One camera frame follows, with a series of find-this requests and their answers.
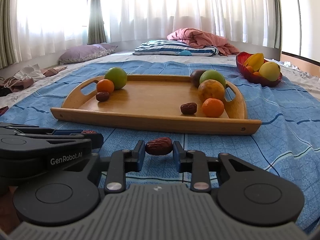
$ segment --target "clothing pile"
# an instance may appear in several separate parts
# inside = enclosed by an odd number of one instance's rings
[[[0,97],[4,97],[12,92],[24,90],[34,82],[54,76],[66,68],[67,67],[58,66],[49,69],[40,69],[38,64],[27,66],[12,77],[4,80],[3,84],[0,84]]]
[[[226,38],[193,28],[178,29],[169,34],[167,39],[182,41],[190,47],[197,49],[202,49],[205,46],[215,46],[218,48],[219,54],[223,56],[240,53],[239,49],[231,45]]]

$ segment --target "yellow pear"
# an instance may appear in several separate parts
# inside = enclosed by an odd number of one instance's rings
[[[261,66],[259,74],[270,81],[276,81],[280,75],[280,67],[277,63],[268,61]]]

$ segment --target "metal screw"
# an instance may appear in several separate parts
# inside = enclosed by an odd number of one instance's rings
[[[122,185],[119,182],[110,182],[107,184],[108,190],[119,190],[122,188]]]
[[[205,182],[196,182],[193,184],[193,188],[197,190],[205,190],[209,188],[209,184]]]

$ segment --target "fruit bowl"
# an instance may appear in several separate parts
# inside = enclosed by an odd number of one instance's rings
[[[247,68],[243,65],[243,63],[247,60],[248,57],[250,57],[253,54],[249,54],[247,52],[241,52],[236,56],[236,63],[237,67],[242,74],[242,76],[248,80],[250,83],[254,84],[260,84],[263,87],[275,87],[278,85],[282,80],[282,73],[280,72],[280,75],[276,81],[269,81],[268,79],[257,76],[252,74]]]

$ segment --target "white curtain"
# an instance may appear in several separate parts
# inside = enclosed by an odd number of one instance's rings
[[[86,42],[87,0],[11,0],[11,24],[19,61]]]
[[[196,28],[274,47],[275,0],[101,0],[109,42],[166,38]]]

